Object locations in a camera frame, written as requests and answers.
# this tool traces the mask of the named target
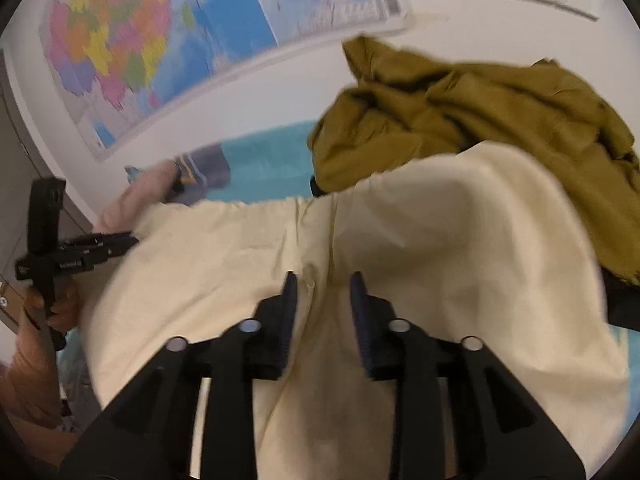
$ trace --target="white table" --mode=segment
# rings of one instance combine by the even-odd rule
[[[340,44],[268,66],[161,114],[102,164],[82,142],[46,65],[38,26],[46,0],[24,0],[1,44],[23,118],[44,159],[68,180],[90,218],[126,186],[125,165],[145,166],[217,140],[317,118],[353,79]],[[450,60],[532,64],[556,58],[581,75],[640,132],[640,30],[622,0],[601,19],[527,0],[411,0],[417,25],[390,41]]]

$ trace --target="metal screw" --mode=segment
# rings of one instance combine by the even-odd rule
[[[462,340],[462,346],[465,347],[467,350],[471,350],[472,352],[477,352],[478,350],[482,350],[482,347],[484,347],[484,343],[482,342],[482,339],[472,335],[469,337],[465,337]]]
[[[410,328],[411,328],[411,325],[407,320],[404,320],[404,319],[394,319],[393,321],[389,322],[389,330],[391,330],[391,332],[396,332],[396,333],[409,332]]]
[[[258,332],[262,327],[262,324],[257,319],[245,319],[240,323],[240,330],[246,333]]]
[[[172,337],[166,342],[166,349],[169,352],[182,352],[189,342],[183,337]]]

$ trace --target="olive green cloth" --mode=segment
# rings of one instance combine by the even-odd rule
[[[358,85],[338,96],[307,141],[322,190],[482,140],[512,144],[562,183],[600,263],[640,285],[634,138],[582,79],[548,60],[449,64],[366,37],[345,42],[344,52]]]

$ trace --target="map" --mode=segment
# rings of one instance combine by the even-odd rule
[[[50,0],[52,76],[97,160],[147,117],[270,49],[380,22],[379,0]]]

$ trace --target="hand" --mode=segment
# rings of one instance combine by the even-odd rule
[[[31,317],[35,309],[44,308],[42,296],[33,287],[29,289],[24,307]],[[81,307],[78,285],[74,280],[69,280],[65,285],[63,296],[58,298],[51,307],[52,315],[47,319],[47,324],[58,332],[69,332],[78,326]]]

